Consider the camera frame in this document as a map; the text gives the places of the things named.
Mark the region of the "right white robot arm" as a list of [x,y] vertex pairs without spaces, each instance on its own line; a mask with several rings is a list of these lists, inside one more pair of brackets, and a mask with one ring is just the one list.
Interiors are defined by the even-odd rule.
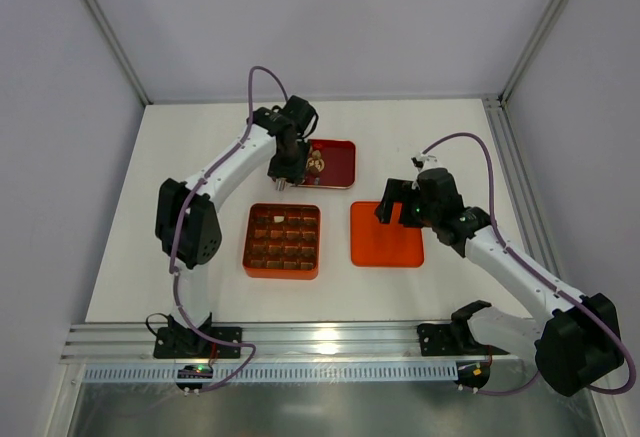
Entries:
[[557,393],[569,397],[630,361],[617,311],[601,293],[587,296],[540,266],[500,235],[489,213],[464,204],[453,176],[431,168],[415,180],[390,178],[374,214],[382,224],[429,228],[437,240],[483,269],[529,313],[518,318],[480,301],[463,310],[471,339],[535,365]]

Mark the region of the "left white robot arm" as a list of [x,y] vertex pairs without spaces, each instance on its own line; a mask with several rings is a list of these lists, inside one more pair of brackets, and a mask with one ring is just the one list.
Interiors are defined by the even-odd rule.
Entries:
[[261,107],[251,112],[244,133],[207,167],[184,181],[161,184],[155,236],[169,258],[174,304],[156,333],[155,357],[202,358],[212,348],[209,263],[223,242],[218,213],[262,165],[279,188],[302,184],[307,139],[317,122],[316,109],[298,96],[281,107]]

